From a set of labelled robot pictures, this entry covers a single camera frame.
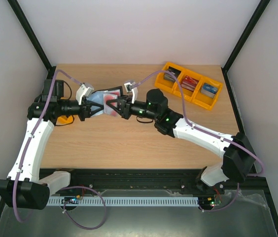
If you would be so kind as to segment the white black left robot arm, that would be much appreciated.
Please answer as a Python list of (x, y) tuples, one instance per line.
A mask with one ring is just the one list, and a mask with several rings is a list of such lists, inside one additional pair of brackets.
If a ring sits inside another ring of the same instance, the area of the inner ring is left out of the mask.
[(42, 93), (28, 108), (26, 134), (19, 155), (6, 179), (0, 179), (0, 196), (13, 208), (42, 210), (49, 197), (70, 184), (70, 173), (55, 171), (40, 179), (39, 170), (48, 139), (61, 116), (77, 116), (81, 121), (103, 109), (88, 101), (94, 91), (83, 83), (76, 99), (64, 99), (64, 81), (47, 79)]

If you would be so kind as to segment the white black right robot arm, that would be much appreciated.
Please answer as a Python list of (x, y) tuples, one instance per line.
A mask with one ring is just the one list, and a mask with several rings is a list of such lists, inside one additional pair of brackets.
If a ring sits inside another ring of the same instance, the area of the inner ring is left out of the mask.
[(255, 154), (246, 135), (240, 132), (236, 135), (224, 134), (193, 123), (171, 110), (168, 99), (159, 89), (148, 91), (144, 102), (131, 96), (118, 96), (105, 99), (104, 105), (124, 119), (130, 116), (151, 119), (161, 134), (192, 142), (219, 156), (222, 161), (205, 167), (196, 181), (197, 190), (203, 194), (226, 180), (244, 182), (255, 162)]

